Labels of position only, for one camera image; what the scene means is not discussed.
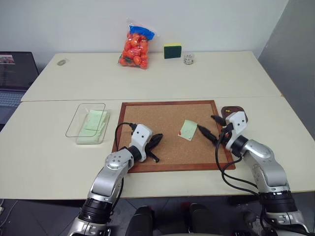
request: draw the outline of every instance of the green paper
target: green paper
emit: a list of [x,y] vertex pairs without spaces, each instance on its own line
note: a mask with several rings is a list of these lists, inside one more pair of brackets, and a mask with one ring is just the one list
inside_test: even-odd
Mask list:
[[191,141],[196,129],[197,123],[186,119],[181,131],[178,133],[178,136]]
[[77,144],[98,144],[103,129],[107,126],[109,112],[90,111],[87,121],[82,126],[79,137],[76,139]]

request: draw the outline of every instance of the laptop keyboard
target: laptop keyboard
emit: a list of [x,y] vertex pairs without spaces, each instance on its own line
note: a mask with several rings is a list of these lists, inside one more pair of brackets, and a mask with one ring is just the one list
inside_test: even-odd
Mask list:
[[0,92],[0,106],[17,107],[24,93]]

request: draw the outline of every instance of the clear plastic container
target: clear plastic container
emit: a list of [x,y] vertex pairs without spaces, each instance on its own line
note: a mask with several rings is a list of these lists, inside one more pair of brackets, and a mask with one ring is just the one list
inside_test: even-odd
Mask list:
[[65,135],[76,144],[100,144],[104,139],[109,116],[104,103],[81,103]]

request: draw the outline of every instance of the laptop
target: laptop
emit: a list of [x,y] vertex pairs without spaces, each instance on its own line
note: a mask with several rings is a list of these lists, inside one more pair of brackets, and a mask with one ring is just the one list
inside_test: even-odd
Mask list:
[[37,77],[31,52],[0,52],[0,130]]

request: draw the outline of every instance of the wooden frame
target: wooden frame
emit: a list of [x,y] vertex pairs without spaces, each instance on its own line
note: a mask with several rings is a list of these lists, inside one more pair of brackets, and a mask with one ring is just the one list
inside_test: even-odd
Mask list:
[[[183,105],[183,104],[211,104],[214,115],[219,115],[216,104],[213,100],[201,100],[201,101],[171,101],[171,102],[123,102],[118,124],[124,122],[125,112],[127,106],[145,106],[145,105]],[[217,123],[218,131],[222,129],[222,126]],[[119,127],[117,131],[117,143],[119,144],[122,127]],[[115,144],[113,145],[112,151],[116,151]],[[228,162],[232,162],[233,158],[231,153],[224,148],[224,153]],[[227,163],[220,163],[223,168]],[[234,170],[235,165],[231,165],[227,168],[228,170]],[[162,171],[195,171],[195,170],[218,170],[216,163],[198,163],[198,164],[167,164],[167,165],[156,165],[156,166],[145,166],[145,170],[141,165],[135,165],[129,170],[129,173],[139,172],[162,172]]]

